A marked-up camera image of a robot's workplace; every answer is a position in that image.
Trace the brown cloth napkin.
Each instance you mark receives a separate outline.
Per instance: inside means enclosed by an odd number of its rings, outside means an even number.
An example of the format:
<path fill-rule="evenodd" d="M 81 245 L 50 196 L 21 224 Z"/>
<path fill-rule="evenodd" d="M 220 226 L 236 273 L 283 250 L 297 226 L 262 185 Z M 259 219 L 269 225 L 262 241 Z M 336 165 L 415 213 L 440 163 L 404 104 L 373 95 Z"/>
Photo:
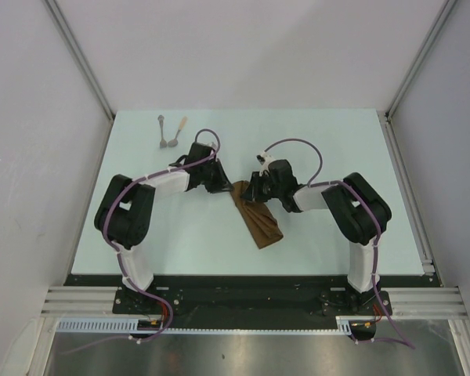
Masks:
<path fill-rule="evenodd" d="M 264 203 L 247 201 L 241 197 L 248 185 L 249 182 L 244 180 L 233 183 L 230 195 L 256 246 L 263 249 L 282 240 L 284 235 L 278 221 Z"/>

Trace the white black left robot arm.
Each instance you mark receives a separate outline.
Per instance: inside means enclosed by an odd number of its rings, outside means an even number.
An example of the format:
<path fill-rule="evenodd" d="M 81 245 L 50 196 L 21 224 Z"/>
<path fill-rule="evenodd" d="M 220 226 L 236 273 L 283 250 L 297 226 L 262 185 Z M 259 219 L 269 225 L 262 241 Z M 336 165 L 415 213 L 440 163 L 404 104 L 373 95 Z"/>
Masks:
<path fill-rule="evenodd" d="M 232 191 L 218 152 L 214 144 L 194 142 L 188 154 L 165 170 L 136 180 L 115 175 L 103 195 L 94 226 L 114 249 L 122 282 L 132 290 L 129 301 L 141 313 L 152 311 L 157 304 L 157 293 L 148 288 L 153 272 L 138 250 L 148 234 L 154 202 L 199 186 L 209 193 Z"/>

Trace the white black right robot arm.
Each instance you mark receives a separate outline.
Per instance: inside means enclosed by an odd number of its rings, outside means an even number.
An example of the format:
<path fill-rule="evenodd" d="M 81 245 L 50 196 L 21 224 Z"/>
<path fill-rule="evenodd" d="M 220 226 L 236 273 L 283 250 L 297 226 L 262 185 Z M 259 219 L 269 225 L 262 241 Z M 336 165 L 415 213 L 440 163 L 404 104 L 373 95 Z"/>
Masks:
<path fill-rule="evenodd" d="M 381 196 L 358 172 L 343 180 L 305 185 L 295 178 L 287 160 L 259 160 L 262 168 L 251 174 L 241 190 L 242 202 L 264 204 L 277 199 L 290 213 L 327 209 L 349 241 L 347 308 L 355 314 L 364 314 L 372 306 L 386 311 L 378 287 L 378 247 L 392 212 Z"/>

